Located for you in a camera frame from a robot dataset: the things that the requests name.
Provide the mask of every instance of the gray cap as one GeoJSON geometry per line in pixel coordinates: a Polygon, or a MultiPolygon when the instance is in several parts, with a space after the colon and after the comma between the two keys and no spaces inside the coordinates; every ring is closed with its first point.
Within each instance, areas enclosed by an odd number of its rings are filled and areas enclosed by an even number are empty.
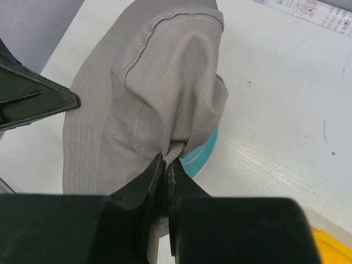
{"type": "Polygon", "coordinates": [[[159,152],[185,157],[215,131],[227,99],[217,75],[224,29],[215,0],[136,0],[88,56],[65,116],[63,190],[110,194],[159,152]]]}

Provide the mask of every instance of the white table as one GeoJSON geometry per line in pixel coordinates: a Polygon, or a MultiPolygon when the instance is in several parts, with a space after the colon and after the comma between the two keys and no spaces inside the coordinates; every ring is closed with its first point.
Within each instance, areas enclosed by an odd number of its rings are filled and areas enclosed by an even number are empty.
{"type": "MultiPolygon", "coordinates": [[[[42,74],[69,87],[130,2],[85,0],[42,74]]],[[[352,38],[251,0],[218,6],[229,97],[196,181],[215,196],[293,197],[312,226],[352,248],[352,38]]],[[[62,192],[62,123],[61,114],[7,132],[0,177],[20,191],[62,192]]],[[[172,261],[165,250],[162,263],[172,261]]]]}

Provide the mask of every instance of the baseball cap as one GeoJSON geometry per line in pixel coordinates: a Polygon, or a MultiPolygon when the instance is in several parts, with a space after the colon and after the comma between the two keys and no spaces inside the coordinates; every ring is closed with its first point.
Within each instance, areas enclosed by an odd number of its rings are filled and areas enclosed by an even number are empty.
{"type": "Polygon", "coordinates": [[[77,73],[65,115],[65,194],[111,194],[161,153],[168,166],[217,131],[227,89],[215,0],[136,0],[77,73]]]}

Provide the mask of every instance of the blue object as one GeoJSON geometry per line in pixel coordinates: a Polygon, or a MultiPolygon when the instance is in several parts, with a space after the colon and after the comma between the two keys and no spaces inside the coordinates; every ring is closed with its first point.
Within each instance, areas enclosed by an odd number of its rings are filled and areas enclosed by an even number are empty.
{"type": "Polygon", "coordinates": [[[211,153],[215,147],[216,139],[218,137],[219,127],[216,128],[214,134],[209,140],[185,158],[181,158],[181,164],[192,179],[203,169],[204,165],[210,158],[211,153]]]}

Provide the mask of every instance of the white sticker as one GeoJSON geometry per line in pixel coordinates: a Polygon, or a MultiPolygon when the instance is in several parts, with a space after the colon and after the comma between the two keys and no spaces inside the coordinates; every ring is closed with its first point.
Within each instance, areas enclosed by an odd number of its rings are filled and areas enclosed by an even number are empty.
{"type": "Polygon", "coordinates": [[[264,0],[263,4],[352,37],[352,12],[317,0],[264,0]]]}

